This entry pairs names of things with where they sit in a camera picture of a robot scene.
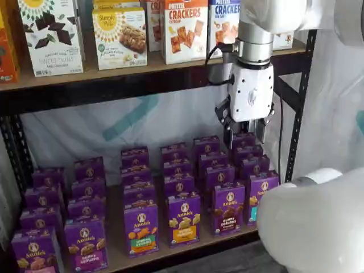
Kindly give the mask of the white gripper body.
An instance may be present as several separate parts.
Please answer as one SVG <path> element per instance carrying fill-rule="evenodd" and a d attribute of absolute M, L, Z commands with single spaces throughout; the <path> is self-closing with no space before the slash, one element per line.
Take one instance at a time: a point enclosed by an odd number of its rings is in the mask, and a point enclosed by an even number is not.
<path fill-rule="evenodd" d="M 274 67 L 269 64 L 255 69 L 232 64 L 229 85 L 230 115 L 235 122 L 269 116 L 274 92 Z"/>

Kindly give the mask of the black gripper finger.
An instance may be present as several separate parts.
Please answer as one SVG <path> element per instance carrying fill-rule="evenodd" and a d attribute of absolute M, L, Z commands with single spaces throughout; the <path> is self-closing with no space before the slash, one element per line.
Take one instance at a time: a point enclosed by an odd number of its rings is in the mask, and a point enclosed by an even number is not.
<path fill-rule="evenodd" d="M 242 125 L 241 123 L 234 121 L 231 117 L 230 98 L 225 98 L 215 107 L 214 111 L 223 127 L 224 144 L 229 150 L 232 150 L 233 138 L 236 134 L 241 132 Z"/>
<path fill-rule="evenodd" d="M 267 125 L 270 123 L 269 118 L 274 115 L 274 113 L 274 103 L 272 103 L 268 116 L 259 118 L 255 121 L 255 136 L 260 142 L 265 142 L 265 130 Z"/>

